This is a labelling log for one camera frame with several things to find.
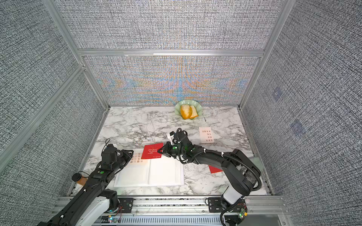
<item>white card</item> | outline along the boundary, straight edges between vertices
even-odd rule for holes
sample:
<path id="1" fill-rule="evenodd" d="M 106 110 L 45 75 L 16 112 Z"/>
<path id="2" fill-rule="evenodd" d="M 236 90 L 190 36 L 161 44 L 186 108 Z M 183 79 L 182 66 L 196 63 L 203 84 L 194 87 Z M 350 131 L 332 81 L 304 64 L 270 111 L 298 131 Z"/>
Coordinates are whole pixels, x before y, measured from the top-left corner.
<path id="1" fill-rule="evenodd" d="M 211 127 L 199 127 L 199 132 L 202 144 L 209 144 L 215 142 Z"/>

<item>small paper sign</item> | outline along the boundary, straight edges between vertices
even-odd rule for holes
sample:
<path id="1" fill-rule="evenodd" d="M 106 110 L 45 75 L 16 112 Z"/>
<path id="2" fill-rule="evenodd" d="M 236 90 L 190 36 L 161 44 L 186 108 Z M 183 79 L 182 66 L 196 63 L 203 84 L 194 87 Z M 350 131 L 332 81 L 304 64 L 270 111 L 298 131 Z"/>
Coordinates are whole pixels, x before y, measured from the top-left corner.
<path id="1" fill-rule="evenodd" d="M 163 143 L 145 145 L 141 159 L 160 158 L 162 154 L 157 151 L 163 147 Z"/>
<path id="2" fill-rule="evenodd" d="M 214 143 L 214 135 L 211 127 L 199 127 L 200 139 L 202 144 Z"/>
<path id="3" fill-rule="evenodd" d="M 147 159 L 141 159 L 142 152 L 134 152 L 131 158 L 130 164 L 134 165 L 146 165 L 148 163 Z"/>

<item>white book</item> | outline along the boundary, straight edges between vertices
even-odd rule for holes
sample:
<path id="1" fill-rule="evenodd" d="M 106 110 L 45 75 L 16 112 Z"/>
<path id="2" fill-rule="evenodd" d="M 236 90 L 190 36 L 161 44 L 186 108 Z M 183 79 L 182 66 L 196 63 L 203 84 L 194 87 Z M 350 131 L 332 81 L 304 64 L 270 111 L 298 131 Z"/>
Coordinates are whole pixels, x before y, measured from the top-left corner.
<path id="1" fill-rule="evenodd" d="M 142 156 L 134 151 L 134 156 Z M 174 158 L 162 156 L 132 161 L 115 177 L 114 187 L 145 187 L 183 185 L 184 166 Z"/>

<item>black robotic arm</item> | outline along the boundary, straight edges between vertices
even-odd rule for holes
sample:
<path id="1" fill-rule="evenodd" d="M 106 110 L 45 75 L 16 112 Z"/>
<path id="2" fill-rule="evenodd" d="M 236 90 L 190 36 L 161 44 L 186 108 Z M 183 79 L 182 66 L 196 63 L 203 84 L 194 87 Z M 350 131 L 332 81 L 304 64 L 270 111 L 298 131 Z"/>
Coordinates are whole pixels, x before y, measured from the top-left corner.
<path id="1" fill-rule="evenodd" d="M 114 211 L 118 207 L 117 192 L 105 188 L 129 163 L 133 150 L 118 150 L 112 144 L 108 144 L 101 156 L 102 161 L 89 175 L 89 179 L 78 194 L 57 215 L 48 222 L 40 222 L 38 226 L 74 226 L 98 196 L 109 199 L 108 210 Z"/>
<path id="2" fill-rule="evenodd" d="M 207 164 L 223 170 L 233 189 L 240 193 L 239 197 L 247 196 L 251 191 L 261 188 L 260 170 L 240 150 L 234 149 L 233 152 L 225 153 L 208 150 L 193 145 L 187 135 L 181 128 L 178 128 L 176 133 L 171 132 L 174 144 L 168 141 L 158 152 L 167 157 L 178 157 L 182 164 Z M 230 204 L 234 204 L 239 198 L 229 198 L 225 193 L 223 196 Z"/>

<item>aluminum frame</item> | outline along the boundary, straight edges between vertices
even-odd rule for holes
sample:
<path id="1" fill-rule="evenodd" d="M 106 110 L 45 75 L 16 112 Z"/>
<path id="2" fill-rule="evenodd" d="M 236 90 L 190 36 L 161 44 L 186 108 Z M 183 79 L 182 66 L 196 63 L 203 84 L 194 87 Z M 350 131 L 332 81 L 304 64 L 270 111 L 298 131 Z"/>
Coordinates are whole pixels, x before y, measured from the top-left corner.
<path id="1" fill-rule="evenodd" d="M 111 105 L 110 107 L 175 107 L 175 105 Z M 203 105 L 203 107 L 237 107 L 237 105 Z"/>
<path id="2" fill-rule="evenodd" d="M 87 77 L 87 80 L 94 90 L 95 94 L 97 95 L 99 101 L 102 103 L 104 109 L 109 108 L 109 104 L 107 101 L 106 96 L 104 95 L 100 85 L 98 84 L 96 78 L 94 77 L 92 71 L 88 67 L 85 60 L 81 57 L 81 55 L 78 52 L 78 46 L 67 26 L 65 23 L 57 5 L 55 4 L 54 0 L 42 0 L 43 4 L 47 8 L 48 12 L 50 13 L 51 17 L 53 18 L 56 26 L 58 27 L 60 33 L 64 37 L 66 43 L 68 44 L 69 49 L 72 51 L 75 59 L 77 60 L 79 65 L 82 65 L 86 68 L 85 75 Z"/>
<path id="3" fill-rule="evenodd" d="M 134 198 L 131 213 L 122 215 L 220 215 L 210 213 L 205 201 L 209 197 L 220 197 L 215 195 L 204 196 L 118 196 L 118 198 Z M 59 197 L 52 215 L 56 215 L 66 206 L 73 197 Z M 245 198 L 249 214 L 275 214 L 289 215 L 282 196 L 251 195 Z"/>
<path id="4" fill-rule="evenodd" d="M 279 12 L 277 21 L 275 22 L 275 25 L 271 31 L 271 34 L 270 34 L 268 41 L 266 43 L 266 46 L 265 46 L 265 54 L 264 54 L 264 56 L 261 57 L 261 59 L 259 59 L 257 65 L 255 67 L 255 70 L 253 72 L 253 75 L 250 77 L 248 84 L 244 90 L 243 97 L 240 100 L 239 107 L 241 109 L 243 109 L 245 107 L 245 104 L 247 103 L 248 98 L 249 98 L 251 92 L 253 91 L 253 88 L 260 76 L 260 73 L 262 72 L 263 67 L 265 66 L 265 64 L 268 60 L 268 57 L 269 57 L 270 53 L 272 52 L 272 49 L 279 37 L 280 32 L 282 31 L 285 21 L 287 20 L 295 1 L 296 0 L 285 0 L 282 9 Z"/>
<path id="5" fill-rule="evenodd" d="M 78 78 L 84 69 L 85 68 L 82 65 L 79 65 L 53 93 L 47 102 L 38 110 L 38 112 L 28 121 L 24 128 L 4 148 L 4 150 L 0 153 L 0 173 L 19 152 L 26 141 L 39 127 L 45 117 L 52 111 L 54 106 L 63 97 L 64 93 L 69 89 L 69 87 L 73 84 L 73 82 Z"/>
<path id="6" fill-rule="evenodd" d="M 78 49 L 81 56 L 263 56 L 264 50 Z"/>
<path id="7" fill-rule="evenodd" d="M 98 127 L 97 127 L 97 130 L 96 130 L 96 132 L 95 132 L 95 134 L 94 134 L 94 136 L 93 136 L 93 138 L 92 138 L 92 141 L 90 142 L 90 145 L 89 145 L 89 147 L 88 147 L 88 149 L 87 149 L 87 152 L 85 153 L 85 155 L 84 155 L 84 157 L 83 157 L 82 163 L 80 164 L 80 166 L 79 166 L 79 168 L 78 168 L 78 171 L 82 171 L 83 168 L 84 168 L 84 166 L 85 166 L 85 164 L 87 163 L 87 160 L 88 160 L 88 158 L 89 158 L 89 155 L 91 154 L 91 151 L 92 151 L 94 145 L 96 144 L 96 141 L 97 141 L 97 139 L 98 139 L 99 133 L 100 133 L 101 130 L 102 130 L 102 127 L 103 127 L 103 125 L 104 125 L 104 122 L 106 121 L 106 118 L 107 118 L 107 116 L 108 116 L 108 113 L 109 113 L 109 109 L 106 109 L 106 110 L 103 112 L 102 120 L 99 122 L 99 125 L 98 125 Z M 75 182 L 73 181 L 72 184 L 71 184 L 71 186 L 70 186 L 69 189 L 68 189 L 68 192 L 67 192 L 67 195 L 68 195 L 68 196 L 72 193 L 72 191 L 73 191 L 73 189 L 74 189 L 74 186 L 75 186 Z"/>
<path id="8" fill-rule="evenodd" d="M 268 188 L 269 188 L 269 191 L 271 192 L 271 194 L 275 194 L 274 192 L 274 189 L 273 189 L 273 186 L 272 186 L 272 183 L 270 182 L 270 178 L 269 178 L 269 175 L 268 173 L 266 172 L 266 169 L 265 169 L 265 165 L 264 165 L 264 162 L 263 162 L 263 159 L 261 158 L 260 156 L 260 153 L 259 153 L 259 150 L 258 150 L 258 147 L 256 146 L 256 143 L 255 143 L 255 140 L 254 140 L 254 137 L 253 137 L 253 134 L 251 133 L 251 131 L 249 130 L 249 124 L 248 122 L 245 120 L 245 116 L 243 114 L 243 112 L 241 111 L 240 108 L 237 109 L 237 111 L 239 112 L 239 116 L 240 116 L 240 120 L 245 128 L 245 132 L 248 136 L 248 140 L 249 140 L 249 143 L 250 143 L 250 148 L 251 148 L 251 151 L 254 153 L 254 155 L 256 157 L 258 157 L 261 161 L 261 163 L 263 164 L 263 170 L 261 172 L 261 176 L 263 178 L 265 178 L 266 180 L 266 183 L 268 185 Z"/>

